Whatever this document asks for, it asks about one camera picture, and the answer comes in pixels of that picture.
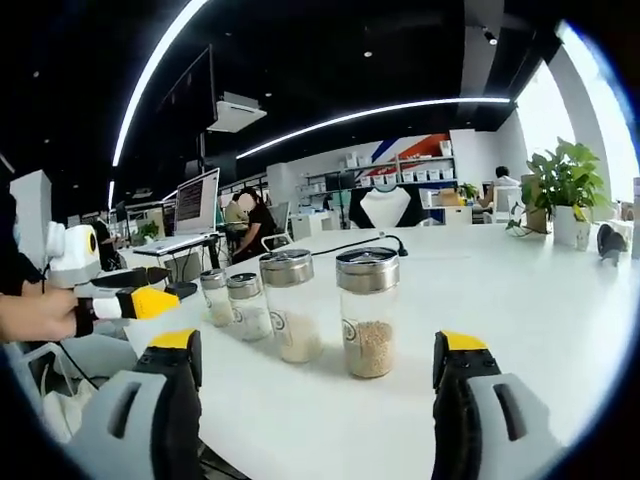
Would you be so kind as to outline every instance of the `glass jar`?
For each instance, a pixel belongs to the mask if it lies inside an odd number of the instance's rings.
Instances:
[[[311,298],[313,262],[308,250],[282,250],[260,257],[271,326],[285,362],[306,363],[322,352]]]
[[[200,275],[202,293],[216,327],[226,327],[233,322],[233,310],[227,290],[227,275],[222,269],[209,270]]]
[[[242,339],[253,342],[271,333],[260,278],[255,273],[239,273],[227,280],[234,321],[240,325]]]
[[[381,247],[350,250],[336,257],[336,273],[347,368],[363,378],[386,375],[394,359],[398,254]]]

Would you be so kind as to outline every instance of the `person's hand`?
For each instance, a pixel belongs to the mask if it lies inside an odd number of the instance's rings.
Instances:
[[[69,290],[0,299],[0,331],[5,341],[56,342],[76,334],[74,307],[78,299]]]

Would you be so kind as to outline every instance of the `air conditioner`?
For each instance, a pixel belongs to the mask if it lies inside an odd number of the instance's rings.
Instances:
[[[216,105],[218,108],[218,120],[207,128],[211,132],[236,133],[267,114],[267,112],[258,108],[223,100]]]

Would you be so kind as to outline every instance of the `green plant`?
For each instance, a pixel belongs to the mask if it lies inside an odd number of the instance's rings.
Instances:
[[[151,237],[151,238],[156,238],[158,236],[158,232],[160,231],[160,229],[158,228],[158,225],[156,225],[156,222],[151,221],[143,226],[141,226],[138,229],[138,233],[140,236],[142,236],[142,238],[144,237]]]
[[[458,187],[458,194],[467,200],[473,200],[478,196],[478,189],[470,183],[463,183]]]
[[[531,184],[522,188],[522,201],[533,201],[536,209],[544,209],[551,218],[557,206],[593,208],[606,205],[600,193],[604,181],[596,173],[600,161],[581,143],[572,144],[558,137],[556,151],[547,150],[548,157],[534,153],[527,166],[536,176],[540,193],[532,198]]]

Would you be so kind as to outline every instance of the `silver lid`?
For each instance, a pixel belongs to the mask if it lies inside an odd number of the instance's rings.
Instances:
[[[204,290],[215,290],[217,288],[223,288],[227,286],[227,275],[221,268],[208,270],[200,274],[200,283],[202,284],[202,288]]]
[[[338,286],[349,292],[383,292],[398,283],[398,253],[390,248],[367,247],[349,250],[336,257]]]
[[[255,273],[238,273],[232,275],[227,280],[229,297],[235,300],[244,300],[258,295],[260,288],[260,278]]]
[[[291,287],[313,278],[313,261],[309,250],[281,250],[260,257],[260,273],[265,285]]]

